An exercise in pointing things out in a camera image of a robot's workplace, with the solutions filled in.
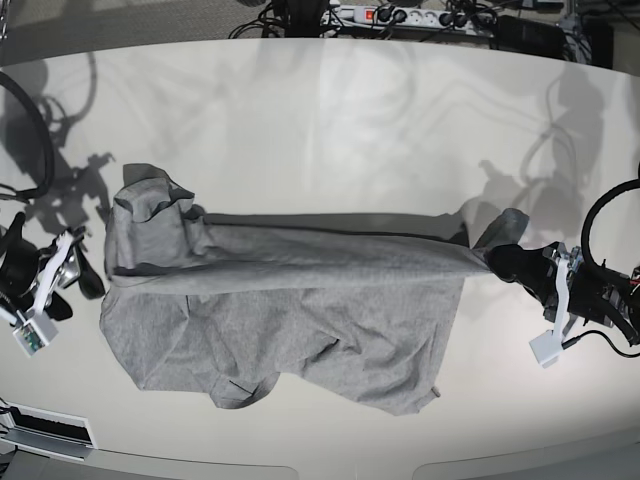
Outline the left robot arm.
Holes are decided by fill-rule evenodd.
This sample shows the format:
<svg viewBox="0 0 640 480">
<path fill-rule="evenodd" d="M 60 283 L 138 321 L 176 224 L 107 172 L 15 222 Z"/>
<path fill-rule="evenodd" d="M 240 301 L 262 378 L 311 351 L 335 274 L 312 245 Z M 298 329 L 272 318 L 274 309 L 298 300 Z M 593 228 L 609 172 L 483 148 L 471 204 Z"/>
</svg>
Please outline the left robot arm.
<svg viewBox="0 0 640 480">
<path fill-rule="evenodd" d="M 518 245 L 497 246 L 486 254 L 490 270 L 506 283 L 517 283 L 543 307 L 553 328 L 529 342 L 539 365 L 548 367 L 560 354 L 588 335 L 602 337 L 612 350 L 627 359 L 637 353 L 625 353 L 614 346 L 602 331 L 588 330 L 577 336 L 569 333 L 575 322 L 617 328 L 631 347 L 639 344 L 639 271 L 631 276 L 598 264 L 591 252 L 591 229 L 600 211 L 624 193 L 637 190 L 639 180 L 623 182 L 602 195 L 584 220 L 580 244 L 567 250 L 554 242 L 537 250 Z"/>
</svg>

